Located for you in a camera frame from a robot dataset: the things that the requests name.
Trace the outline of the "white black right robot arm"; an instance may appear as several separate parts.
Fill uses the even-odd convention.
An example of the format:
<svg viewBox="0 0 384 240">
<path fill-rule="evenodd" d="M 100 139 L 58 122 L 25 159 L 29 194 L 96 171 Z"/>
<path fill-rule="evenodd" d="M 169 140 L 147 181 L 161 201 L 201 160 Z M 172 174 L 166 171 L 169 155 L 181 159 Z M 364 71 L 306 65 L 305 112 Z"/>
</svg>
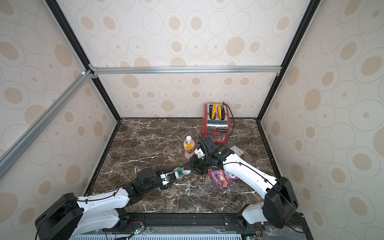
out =
<svg viewBox="0 0 384 240">
<path fill-rule="evenodd" d="M 191 174 L 205 175 L 210 168 L 218 168 L 239 178 L 249 185 L 264 200 L 262 203 L 246 206 L 241 218 L 249 225 L 268 222 L 282 229 L 299 206 L 291 182 L 281 177 L 270 176 L 239 157 L 235 151 L 219 148 L 211 138 L 199 142 L 195 154 L 184 169 Z"/>
</svg>

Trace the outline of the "clear pink drink bottle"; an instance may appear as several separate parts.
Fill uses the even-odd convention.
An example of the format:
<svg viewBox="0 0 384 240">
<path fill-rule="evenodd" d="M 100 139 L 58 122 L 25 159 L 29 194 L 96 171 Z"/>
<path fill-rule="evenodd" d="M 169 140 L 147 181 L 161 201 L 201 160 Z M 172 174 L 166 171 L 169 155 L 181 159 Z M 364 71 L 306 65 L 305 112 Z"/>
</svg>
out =
<svg viewBox="0 0 384 240">
<path fill-rule="evenodd" d="M 187 160 L 190 159 L 195 154 L 195 141 L 192 139 L 191 141 L 184 141 L 184 149 L 185 149 L 185 157 Z"/>
</svg>

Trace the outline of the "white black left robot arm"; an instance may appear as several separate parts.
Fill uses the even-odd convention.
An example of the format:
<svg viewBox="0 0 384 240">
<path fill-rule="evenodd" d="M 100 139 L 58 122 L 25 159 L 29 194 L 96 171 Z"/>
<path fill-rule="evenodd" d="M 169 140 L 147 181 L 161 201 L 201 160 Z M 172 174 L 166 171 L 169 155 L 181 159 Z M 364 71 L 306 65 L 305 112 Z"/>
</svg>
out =
<svg viewBox="0 0 384 240">
<path fill-rule="evenodd" d="M 183 172 L 166 173 L 143 169 L 130 183 L 117 190 L 88 197 L 64 194 L 35 221 L 39 240 L 68 240 L 98 229 L 112 229 L 123 224 L 124 208 L 143 199 L 154 189 L 166 190 Z"/>
</svg>

